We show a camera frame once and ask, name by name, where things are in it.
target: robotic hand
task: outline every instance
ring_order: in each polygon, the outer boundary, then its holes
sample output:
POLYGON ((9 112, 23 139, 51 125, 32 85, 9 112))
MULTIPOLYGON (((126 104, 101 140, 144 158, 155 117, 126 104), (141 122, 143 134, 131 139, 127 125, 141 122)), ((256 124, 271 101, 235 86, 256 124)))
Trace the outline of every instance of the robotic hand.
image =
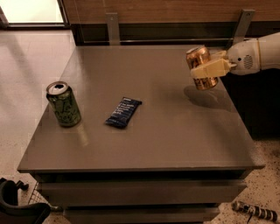
POLYGON ((227 51, 212 54, 206 63, 189 64, 189 67, 195 80, 213 79, 229 72, 244 75, 269 68, 280 69, 280 32, 242 41, 227 51))

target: metal bracket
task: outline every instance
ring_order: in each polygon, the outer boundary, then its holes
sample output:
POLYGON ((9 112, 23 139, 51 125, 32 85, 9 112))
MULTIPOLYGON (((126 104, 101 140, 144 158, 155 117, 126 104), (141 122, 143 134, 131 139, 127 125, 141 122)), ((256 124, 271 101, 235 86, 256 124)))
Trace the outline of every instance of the metal bracket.
POLYGON ((119 46, 120 28, 119 20, 116 12, 106 13, 107 27, 108 27, 108 39, 111 46, 119 46))
POLYGON ((1 6, 0 6, 0 22, 2 22, 3 28, 7 28, 9 26, 8 19, 6 18, 1 6))
POLYGON ((233 44, 237 44, 244 40, 254 14, 255 14, 255 10, 241 11, 241 16, 239 18, 239 22, 234 33, 233 44))

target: can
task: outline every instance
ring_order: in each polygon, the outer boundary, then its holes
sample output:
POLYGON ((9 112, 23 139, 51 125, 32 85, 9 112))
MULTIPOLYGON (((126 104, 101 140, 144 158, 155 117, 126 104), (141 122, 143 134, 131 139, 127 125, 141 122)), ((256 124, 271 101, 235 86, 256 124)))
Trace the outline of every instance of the can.
POLYGON ((64 81, 50 84, 46 88, 46 99, 51 104, 59 125, 72 127, 81 120, 73 90, 64 81))
MULTIPOLYGON (((211 59, 210 52, 205 46, 196 47, 186 52, 186 62, 190 69, 207 63, 211 59)), ((198 90, 207 90, 215 87, 219 80, 217 77, 193 79, 198 90)))

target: can top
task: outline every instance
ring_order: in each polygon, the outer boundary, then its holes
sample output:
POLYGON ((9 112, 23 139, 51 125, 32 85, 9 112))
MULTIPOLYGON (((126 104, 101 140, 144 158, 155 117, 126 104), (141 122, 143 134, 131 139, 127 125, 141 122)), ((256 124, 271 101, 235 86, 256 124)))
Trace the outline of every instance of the can top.
POLYGON ((55 81, 46 88, 49 95, 61 95, 68 89, 68 84, 64 81, 55 81))

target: floor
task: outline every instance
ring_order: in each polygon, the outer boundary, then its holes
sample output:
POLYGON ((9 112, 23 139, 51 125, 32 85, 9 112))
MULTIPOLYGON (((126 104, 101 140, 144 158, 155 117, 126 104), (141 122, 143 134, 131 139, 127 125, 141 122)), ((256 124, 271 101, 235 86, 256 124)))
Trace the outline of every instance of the floor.
MULTIPOLYGON (((30 184, 19 191, 19 203, 29 202, 35 186, 29 174, 17 172, 18 163, 46 107, 46 86, 57 81, 75 48, 70 31, 0 31, 0 177, 30 184)), ((266 167, 247 178, 248 188, 236 200, 279 211, 280 138, 254 140, 266 167)), ((205 224, 242 224, 249 216, 220 205, 220 215, 205 224)), ((51 213, 46 223, 68 224, 62 213, 51 213)), ((250 223, 271 223, 253 217, 250 223)))

